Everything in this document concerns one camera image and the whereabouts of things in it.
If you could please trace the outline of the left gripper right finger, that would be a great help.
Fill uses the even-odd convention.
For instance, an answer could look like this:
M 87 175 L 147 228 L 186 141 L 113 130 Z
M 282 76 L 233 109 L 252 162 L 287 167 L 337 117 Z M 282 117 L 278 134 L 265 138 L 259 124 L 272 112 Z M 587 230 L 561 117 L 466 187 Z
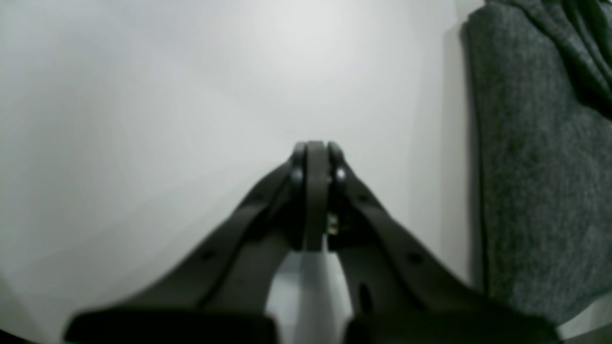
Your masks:
M 334 252 L 353 316 L 344 344 L 557 344 L 555 327 L 454 277 L 385 210 L 339 145 L 306 144 L 306 248 Z

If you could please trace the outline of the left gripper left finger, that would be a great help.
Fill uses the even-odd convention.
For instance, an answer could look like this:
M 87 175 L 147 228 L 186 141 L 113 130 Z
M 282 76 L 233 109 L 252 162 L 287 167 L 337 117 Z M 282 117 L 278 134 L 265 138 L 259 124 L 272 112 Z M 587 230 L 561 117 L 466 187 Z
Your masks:
M 277 344 L 266 315 L 273 278 L 303 235 L 306 144 L 150 287 L 74 316 L 70 344 Z

